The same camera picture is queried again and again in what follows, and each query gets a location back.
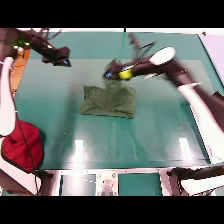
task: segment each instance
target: green cloth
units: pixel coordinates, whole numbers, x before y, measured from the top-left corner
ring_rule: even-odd
[[[83,86],[84,103],[81,114],[133,118],[136,111],[136,91],[121,81],[104,79],[105,89]]]

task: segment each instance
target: red cloth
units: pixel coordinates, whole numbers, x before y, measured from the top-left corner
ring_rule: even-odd
[[[43,157],[40,131],[38,128],[28,122],[20,120],[20,125],[33,156],[34,169],[36,169],[42,161]],[[18,166],[27,171],[33,170],[32,159],[28,151],[29,149],[27,149],[27,146],[24,142],[18,121],[16,121],[13,132],[9,136],[5,137],[2,144],[2,154],[7,159],[13,161]]]

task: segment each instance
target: wire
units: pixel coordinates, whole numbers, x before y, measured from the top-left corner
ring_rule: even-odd
[[[38,191],[38,186],[37,186],[37,175],[35,174],[33,155],[32,155],[30,146],[29,146],[29,144],[27,143],[26,137],[25,137],[25,135],[24,135],[24,133],[23,133],[22,126],[21,126],[21,124],[20,124],[20,120],[19,120],[19,117],[18,117],[18,112],[16,113],[16,119],[17,119],[17,121],[18,121],[18,126],[19,126],[20,132],[21,132],[21,134],[22,134],[24,143],[25,143],[26,148],[27,148],[27,150],[28,150],[28,152],[29,152],[29,154],[30,154],[30,158],[31,158],[31,162],[32,162],[32,171],[33,171],[34,176],[35,176],[35,185],[36,185],[36,190],[37,190],[37,194],[36,194],[36,195],[39,196],[39,194],[38,194],[39,191]]]

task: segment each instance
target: green table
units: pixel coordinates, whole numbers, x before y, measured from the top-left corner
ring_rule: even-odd
[[[197,35],[137,33],[145,43],[177,50],[177,57],[211,93],[223,87]],[[62,33],[52,40],[71,49],[71,68],[53,67],[31,53],[16,95],[19,117],[36,125],[44,139],[42,169],[143,168],[206,165],[201,137],[186,100],[167,81],[142,77],[127,84],[137,90],[134,119],[80,114],[83,85],[103,87],[101,75],[113,58],[132,56],[127,33]],[[188,142],[191,158],[180,141]],[[81,160],[75,141],[83,140]]]

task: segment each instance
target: yellow tape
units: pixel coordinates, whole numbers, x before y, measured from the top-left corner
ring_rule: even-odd
[[[127,69],[125,71],[120,72],[119,76],[120,76],[121,79],[130,79],[130,78],[132,78],[131,69]]]

